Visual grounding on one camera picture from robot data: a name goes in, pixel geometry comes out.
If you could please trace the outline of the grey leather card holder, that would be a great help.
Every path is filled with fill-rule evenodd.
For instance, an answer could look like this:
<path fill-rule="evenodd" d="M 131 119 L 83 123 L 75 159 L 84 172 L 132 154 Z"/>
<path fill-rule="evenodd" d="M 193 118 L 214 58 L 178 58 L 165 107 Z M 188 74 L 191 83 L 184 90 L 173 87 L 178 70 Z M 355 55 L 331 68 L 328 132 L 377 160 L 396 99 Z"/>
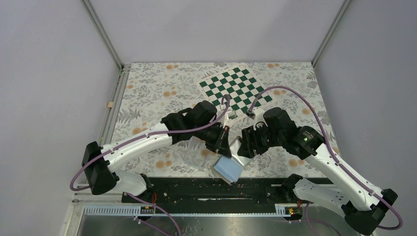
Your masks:
<path fill-rule="evenodd" d="M 237 182 L 244 168 L 252 161 L 252 158 L 238 155 L 241 144 L 242 138 L 236 137 L 230 144 L 232 157 L 222 155 L 212 166 L 213 173 L 227 184 Z"/>

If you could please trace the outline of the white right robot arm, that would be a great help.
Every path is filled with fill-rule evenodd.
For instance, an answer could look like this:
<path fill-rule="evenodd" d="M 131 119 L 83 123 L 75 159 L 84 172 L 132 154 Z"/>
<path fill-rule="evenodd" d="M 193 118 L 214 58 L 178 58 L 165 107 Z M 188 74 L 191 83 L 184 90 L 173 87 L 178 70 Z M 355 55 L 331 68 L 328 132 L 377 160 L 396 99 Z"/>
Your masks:
<path fill-rule="evenodd" d="M 381 189 L 368 181 L 327 147 L 322 134 L 310 126 L 297 126 L 285 110 L 254 108 L 246 114 L 253 124 L 242 130 L 240 156 L 252 158 L 269 148 L 282 147 L 317 168 L 338 188 L 317 186 L 292 174 L 283 183 L 284 200 L 316 203 L 343 217 L 352 229 L 365 236 L 379 227 L 398 197 L 392 189 Z"/>

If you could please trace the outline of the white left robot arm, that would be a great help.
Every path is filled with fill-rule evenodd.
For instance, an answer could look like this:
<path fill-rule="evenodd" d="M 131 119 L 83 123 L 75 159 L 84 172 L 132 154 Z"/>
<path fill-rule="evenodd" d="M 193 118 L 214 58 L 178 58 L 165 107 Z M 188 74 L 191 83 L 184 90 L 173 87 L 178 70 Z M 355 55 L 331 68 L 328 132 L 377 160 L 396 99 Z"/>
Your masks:
<path fill-rule="evenodd" d="M 218 111 L 204 100 L 193 108 L 170 113 L 160 122 L 130 139 L 100 146 L 96 141 L 87 144 L 82 160 L 82 172 L 93 195 L 111 190 L 133 194 L 140 202 L 152 197 L 150 182 L 144 174 L 135 175 L 121 170 L 132 159 L 159 148 L 168 147 L 195 137 L 205 142 L 212 152 L 231 157 L 228 144 L 229 114 L 233 114 L 225 102 Z"/>

